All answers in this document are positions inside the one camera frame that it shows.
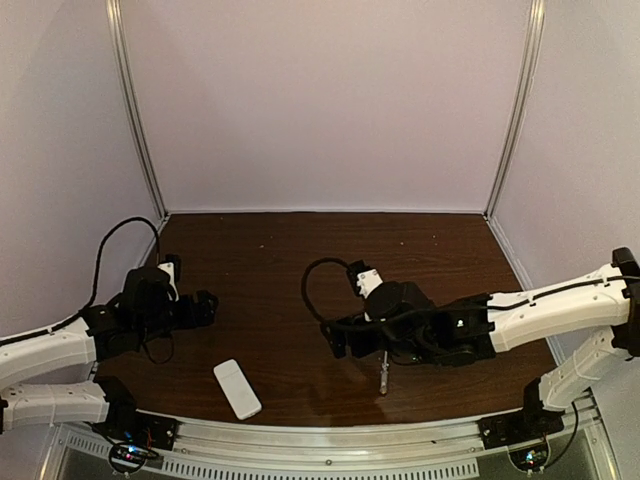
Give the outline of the white remote control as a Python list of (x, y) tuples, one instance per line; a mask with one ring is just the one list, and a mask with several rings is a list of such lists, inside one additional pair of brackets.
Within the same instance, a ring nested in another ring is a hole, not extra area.
[(216, 365), (212, 371), (238, 420), (247, 420), (261, 412), (262, 404), (235, 359)]

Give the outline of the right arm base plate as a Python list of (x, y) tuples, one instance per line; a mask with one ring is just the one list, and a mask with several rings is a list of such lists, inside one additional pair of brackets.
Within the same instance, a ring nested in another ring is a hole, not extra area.
[(564, 429), (561, 414), (527, 420), (523, 410), (483, 417), (477, 424), (486, 450), (541, 439)]

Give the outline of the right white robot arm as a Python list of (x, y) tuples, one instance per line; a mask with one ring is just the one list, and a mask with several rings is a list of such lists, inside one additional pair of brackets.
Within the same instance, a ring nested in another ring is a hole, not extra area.
[(384, 351), (412, 364), (460, 367), (544, 337), (592, 329), (570, 359), (526, 386), (512, 425), (537, 436), (554, 431), (585, 389), (639, 355), (639, 264), (626, 247), (574, 280), (443, 306), (413, 282), (383, 281), (362, 261), (345, 270), (363, 312), (339, 319), (314, 316), (337, 358)]

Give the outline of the clear handle screwdriver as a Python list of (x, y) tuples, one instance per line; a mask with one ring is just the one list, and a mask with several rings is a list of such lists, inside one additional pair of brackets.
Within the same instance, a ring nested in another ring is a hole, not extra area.
[(389, 389), (389, 352), (384, 351), (381, 357), (381, 369), (380, 369), (380, 382), (379, 382), (379, 394), (386, 396)]

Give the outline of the right aluminium frame post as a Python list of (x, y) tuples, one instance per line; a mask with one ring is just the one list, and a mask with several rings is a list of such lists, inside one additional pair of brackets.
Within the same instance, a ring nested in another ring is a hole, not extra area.
[(506, 185), (508, 172), (515, 154), (518, 138), (524, 124), (526, 106), (534, 83), (544, 33), (546, 2), (530, 2), (526, 35), (518, 74), (513, 105), (501, 150), (498, 168), (487, 201), (484, 218), (490, 221), (496, 214), (500, 197)]

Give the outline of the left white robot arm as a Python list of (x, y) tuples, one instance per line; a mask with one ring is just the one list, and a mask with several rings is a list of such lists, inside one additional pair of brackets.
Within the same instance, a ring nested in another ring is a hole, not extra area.
[(76, 384), (32, 385), (55, 370), (92, 365), (129, 352), (148, 352), (150, 342), (174, 332), (211, 326), (218, 298), (207, 290), (177, 290), (173, 263), (130, 271), (122, 292), (89, 305), (59, 323), (1, 341), (1, 429), (86, 422), (109, 433), (140, 425), (137, 403), (114, 377)]

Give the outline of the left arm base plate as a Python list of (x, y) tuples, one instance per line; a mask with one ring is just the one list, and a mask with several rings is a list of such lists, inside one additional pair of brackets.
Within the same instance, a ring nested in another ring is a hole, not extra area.
[(114, 440), (171, 451), (178, 426), (176, 418), (134, 411), (124, 414), (109, 413), (104, 422), (95, 423), (93, 428), (97, 433)]

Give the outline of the left aluminium frame post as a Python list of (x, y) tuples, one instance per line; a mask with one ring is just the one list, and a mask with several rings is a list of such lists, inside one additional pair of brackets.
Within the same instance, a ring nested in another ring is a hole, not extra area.
[(166, 208), (159, 181), (152, 163), (142, 115), (138, 104), (131, 70), (131, 62), (127, 49), (122, 2), (119, 0), (107, 0), (106, 12), (117, 75), (121, 85), (124, 108), (131, 130), (134, 148), (154, 212), (158, 219), (164, 220), (168, 217), (169, 212)]

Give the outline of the front aluminium rail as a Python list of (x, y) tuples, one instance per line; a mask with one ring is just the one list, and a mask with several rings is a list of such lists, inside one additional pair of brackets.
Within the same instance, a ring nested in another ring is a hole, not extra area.
[(173, 449), (137, 472), (115, 472), (111, 445), (86, 425), (57, 427), (36, 479), (621, 479), (593, 395), (575, 400), (564, 429), (541, 440), (551, 462), (540, 474), (515, 466), (514, 446), (485, 448), (482, 416), (357, 427), (275, 427), (178, 417)]

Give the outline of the aluminium frame post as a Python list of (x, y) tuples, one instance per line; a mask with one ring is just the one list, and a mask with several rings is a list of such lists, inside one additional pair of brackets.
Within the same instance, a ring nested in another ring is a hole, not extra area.
[(158, 219), (164, 220), (168, 217), (169, 212), (166, 208), (159, 181), (152, 163), (142, 115), (138, 104), (131, 70), (131, 62), (127, 49), (122, 2), (119, 0), (107, 0), (106, 12), (117, 75), (121, 85), (124, 108), (131, 130), (134, 148), (154, 212)]
[(530, 2), (526, 35), (518, 74), (513, 105), (501, 150), (498, 168), (487, 201), (484, 218), (490, 221), (496, 214), (500, 197), (506, 185), (508, 172), (515, 154), (518, 138), (524, 124), (526, 106), (534, 83), (544, 33), (546, 2)]

